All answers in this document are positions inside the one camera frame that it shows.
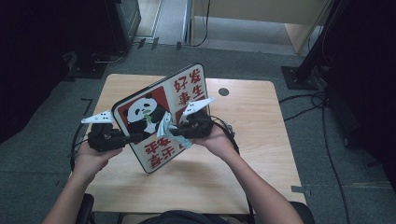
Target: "wooden tabletop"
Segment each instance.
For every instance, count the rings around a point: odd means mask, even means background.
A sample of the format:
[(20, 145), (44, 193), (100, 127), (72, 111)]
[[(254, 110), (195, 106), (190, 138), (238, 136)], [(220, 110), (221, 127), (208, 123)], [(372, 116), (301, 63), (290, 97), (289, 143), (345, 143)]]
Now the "wooden tabletop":
[[(161, 79), (155, 76), (110, 75), (95, 112)], [(305, 203), (289, 138), (269, 81), (207, 78), (213, 116), (226, 120), (236, 132), (241, 157), (289, 201)], [(219, 89), (230, 93), (221, 96)], [(110, 160), (87, 189), (94, 211), (162, 213), (183, 209), (198, 213), (248, 214), (244, 191), (229, 167), (207, 149), (192, 146), (155, 173), (148, 175), (131, 148)]]

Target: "hand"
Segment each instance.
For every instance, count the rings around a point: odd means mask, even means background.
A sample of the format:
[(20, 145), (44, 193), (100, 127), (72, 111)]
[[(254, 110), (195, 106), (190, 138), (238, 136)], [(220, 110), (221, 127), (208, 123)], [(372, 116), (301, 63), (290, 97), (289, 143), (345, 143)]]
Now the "hand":
[(230, 139), (228, 139), (224, 131), (217, 125), (213, 126), (212, 132), (208, 137), (192, 139), (192, 142), (206, 147), (211, 153), (220, 157), (222, 160), (225, 160), (227, 156), (237, 155)]
[(95, 175), (101, 171), (107, 164), (108, 160), (119, 155), (122, 148), (110, 150), (107, 152), (98, 152), (86, 142), (79, 147), (76, 156), (76, 165), (73, 171), (73, 176), (82, 178), (86, 183), (91, 183)]

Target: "gray carpet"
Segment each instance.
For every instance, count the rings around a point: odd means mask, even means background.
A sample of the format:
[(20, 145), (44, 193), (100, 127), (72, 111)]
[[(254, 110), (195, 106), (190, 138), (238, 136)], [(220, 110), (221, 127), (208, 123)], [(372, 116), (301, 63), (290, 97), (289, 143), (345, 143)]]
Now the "gray carpet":
[[(0, 146), (0, 223), (39, 223), (52, 207), (70, 172), (69, 150), (88, 102), (92, 114), (109, 74), (169, 75), (201, 63), (206, 77), (269, 80), (278, 99), (314, 93), (288, 90), (280, 66), (298, 66), (301, 56), (219, 49), (146, 45), (118, 63), (109, 64), (102, 79), (61, 82), (20, 133)], [(311, 107), (309, 98), (281, 105), (284, 118)], [(344, 147), (332, 109), (325, 109), (330, 154), (346, 197), (350, 223), (395, 223), (396, 196), (380, 166), (361, 149)], [(291, 148), (307, 205), (317, 223), (347, 223), (340, 189), (327, 155), (322, 111), (309, 111), (286, 122)], [(97, 223), (116, 223), (117, 214), (97, 213)]]

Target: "person's left hand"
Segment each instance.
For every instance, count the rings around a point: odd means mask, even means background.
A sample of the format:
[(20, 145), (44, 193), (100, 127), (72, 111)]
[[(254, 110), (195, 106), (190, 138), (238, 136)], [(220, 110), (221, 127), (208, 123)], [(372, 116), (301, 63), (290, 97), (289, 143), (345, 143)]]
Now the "person's left hand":
[(108, 160), (119, 155), (122, 148), (110, 150), (107, 152), (98, 152), (86, 142), (79, 147), (76, 156), (76, 165), (73, 171), (74, 176), (82, 178), (87, 184), (91, 183), (95, 175), (101, 171), (107, 164)]

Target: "person's left arm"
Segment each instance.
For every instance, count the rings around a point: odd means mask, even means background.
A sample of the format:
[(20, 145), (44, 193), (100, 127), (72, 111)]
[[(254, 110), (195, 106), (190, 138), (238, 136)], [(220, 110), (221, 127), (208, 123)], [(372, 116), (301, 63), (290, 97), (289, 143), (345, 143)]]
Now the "person's left arm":
[(43, 223), (76, 223), (85, 190), (95, 175), (108, 164), (108, 160), (121, 152), (120, 148), (100, 153), (83, 143), (78, 150), (75, 169)]

